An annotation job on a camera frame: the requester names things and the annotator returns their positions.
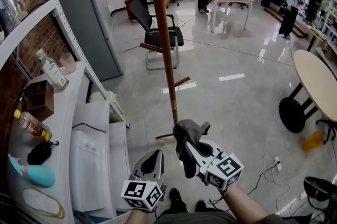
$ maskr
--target small wooden box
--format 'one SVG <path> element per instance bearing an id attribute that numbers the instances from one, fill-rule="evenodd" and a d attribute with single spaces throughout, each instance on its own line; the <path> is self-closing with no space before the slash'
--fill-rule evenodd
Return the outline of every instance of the small wooden box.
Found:
<path id="1" fill-rule="evenodd" d="M 54 88 L 47 80 L 30 84 L 26 95 L 26 111 L 41 122 L 54 114 Z"/>

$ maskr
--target bottle cap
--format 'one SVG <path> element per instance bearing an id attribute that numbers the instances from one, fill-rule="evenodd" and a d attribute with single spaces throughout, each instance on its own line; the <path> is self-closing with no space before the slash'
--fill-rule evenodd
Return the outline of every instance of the bottle cap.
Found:
<path id="1" fill-rule="evenodd" d="M 15 112 L 14 112 L 14 117 L 17 118 L 17 119 L 19 119 L 19 118 L 20 118 L 20 115 L 21 115 L 21 111 L 15 110 Z"/>
<path id="2" fill-rule="evenodd" d="M 52 134 L 50 132 L 47 132 L 46 136 L 44 139 L 48 142 L 52 138 Z"/>
<path id="3" fill-rule="evenodd" d="M 39 58 L 42 57 L 43 54 L 44 54 L 43 49 L 39 49 L 39 50 L 36 52 L 36 56 L 39 57 Z"/>

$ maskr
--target power outlet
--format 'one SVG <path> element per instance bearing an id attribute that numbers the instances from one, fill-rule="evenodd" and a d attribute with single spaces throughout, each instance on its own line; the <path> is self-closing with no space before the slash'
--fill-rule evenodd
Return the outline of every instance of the power outlet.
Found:
<path id="1" fill-rule="evenodd" d="M 275 157 L 274 160 L 275 160 L 275 163 L 280 162 L 279 157 Z M 277 168 L 278 172 L 281 172 L 281 171 L 282 171 L 281 162 L 280 162 L 279 164 L 276 165 L 276 168 Z"/>

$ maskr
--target shoe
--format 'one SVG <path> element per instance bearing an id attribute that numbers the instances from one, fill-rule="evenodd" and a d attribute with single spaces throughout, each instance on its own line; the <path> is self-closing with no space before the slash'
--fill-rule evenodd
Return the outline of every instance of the shoe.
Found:
<path id="1" fill-rule="evenodd" d="M 194 206 L 194 212 L 205 212 L 207 208 L 204 200 L 199 200 Z"/>
<path id="2" fill-rule="evenodd" d="M 168 194 L 168 197 L 170 198 L 171 203 L 177 200 L 181 200 L 180 192 L 176 188 L 172 188 L 170 190 L 170 193 Z"/>

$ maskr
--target orange object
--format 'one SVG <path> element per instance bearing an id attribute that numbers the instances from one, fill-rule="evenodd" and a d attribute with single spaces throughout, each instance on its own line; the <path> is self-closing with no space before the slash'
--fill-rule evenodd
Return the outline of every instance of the orange object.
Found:
<path id="1" fill-rule="evenodd" d="M 131 20 L 134 20 L 135 17 L 132 15 L 132 13 L 130 11 L 131 0 L 125 0 L 124 3 L 125 3 L 128 18 L 131 19 Z"/>
<path id="2" fill-rule="evenodd" d="M 323 133 L 315 131 L 308 139 L 302 144 L 304 152 L 310 152 L 318 147 L 323 146 Z"/>

